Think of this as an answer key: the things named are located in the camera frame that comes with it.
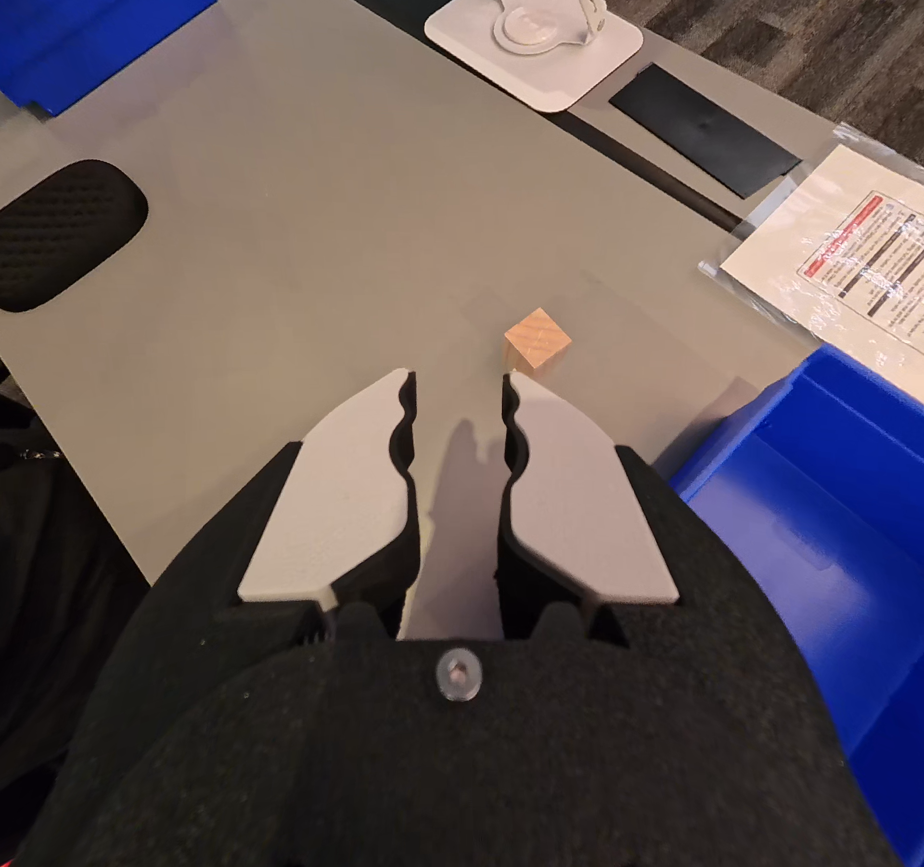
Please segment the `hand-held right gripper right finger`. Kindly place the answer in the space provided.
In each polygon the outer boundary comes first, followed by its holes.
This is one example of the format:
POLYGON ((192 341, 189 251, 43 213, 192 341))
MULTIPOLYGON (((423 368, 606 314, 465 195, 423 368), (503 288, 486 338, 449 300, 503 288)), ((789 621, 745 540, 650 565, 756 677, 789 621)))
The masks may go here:
POLYGON ((524 373, 503 377, 498 583, 529 604, 670 607, 680 599, 616 444, 524 373))

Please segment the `blue plastic bin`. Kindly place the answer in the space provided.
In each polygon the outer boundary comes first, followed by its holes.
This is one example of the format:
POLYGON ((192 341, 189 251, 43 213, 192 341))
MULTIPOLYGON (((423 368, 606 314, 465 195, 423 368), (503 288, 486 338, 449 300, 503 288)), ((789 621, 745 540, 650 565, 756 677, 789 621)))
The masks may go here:
POLYGON ((1 91, 61 114, 217 0, 1 0, 1 91))
POLYGON ((773 604, 884 834, 922 865, 922 405, 825 346, 670 483, 773 604))

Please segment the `instruction sheet in plastic sleeve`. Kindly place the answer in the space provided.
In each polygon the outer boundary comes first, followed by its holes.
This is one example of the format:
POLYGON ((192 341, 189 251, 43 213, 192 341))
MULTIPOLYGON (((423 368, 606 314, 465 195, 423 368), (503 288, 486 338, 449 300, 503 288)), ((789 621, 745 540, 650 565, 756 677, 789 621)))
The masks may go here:
POLYGON ((700 270, 922 399, 923 170, 847 124, 700 270))

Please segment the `white display stand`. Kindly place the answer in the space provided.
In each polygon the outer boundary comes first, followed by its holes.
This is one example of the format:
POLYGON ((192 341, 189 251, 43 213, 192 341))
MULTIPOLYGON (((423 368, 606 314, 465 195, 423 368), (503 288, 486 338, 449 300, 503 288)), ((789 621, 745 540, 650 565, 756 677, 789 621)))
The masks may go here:
POLYGON ((643 45, 641 29, 604 0, 453 0, 424 32, 541 113, 570 109, 643 45))

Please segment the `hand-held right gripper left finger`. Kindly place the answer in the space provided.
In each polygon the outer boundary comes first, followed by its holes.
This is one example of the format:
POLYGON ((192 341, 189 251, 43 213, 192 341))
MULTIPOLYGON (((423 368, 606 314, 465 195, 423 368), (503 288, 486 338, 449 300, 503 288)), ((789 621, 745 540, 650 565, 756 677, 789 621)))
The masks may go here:
POLYGON ((323 615, 373 607, 391 638, 421 570, 415 482, 417 376, 397 368, 297 442, 237 587, 245 605, 310 602, 323 615))

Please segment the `wooden cube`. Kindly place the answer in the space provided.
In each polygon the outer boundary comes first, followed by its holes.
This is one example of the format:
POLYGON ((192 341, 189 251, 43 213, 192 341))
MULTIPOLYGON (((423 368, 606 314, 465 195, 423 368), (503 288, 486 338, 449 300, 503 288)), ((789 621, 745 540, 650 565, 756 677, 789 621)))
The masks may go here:
POLYGON ((538 378, 550 372, 571 345, 572 338, 543 308, 537 308, 505 331, 503 369, 538 378))

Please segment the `black textured wrist pad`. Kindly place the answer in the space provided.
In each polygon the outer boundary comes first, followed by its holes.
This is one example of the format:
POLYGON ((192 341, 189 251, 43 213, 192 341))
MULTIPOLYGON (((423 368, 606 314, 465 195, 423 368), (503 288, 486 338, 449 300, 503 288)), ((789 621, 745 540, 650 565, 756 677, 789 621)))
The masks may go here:
POLYGON ((122 170, 76 161, 1 209, 1 309, 32 311, 78 282, 144 226, 148 200, 122 170))

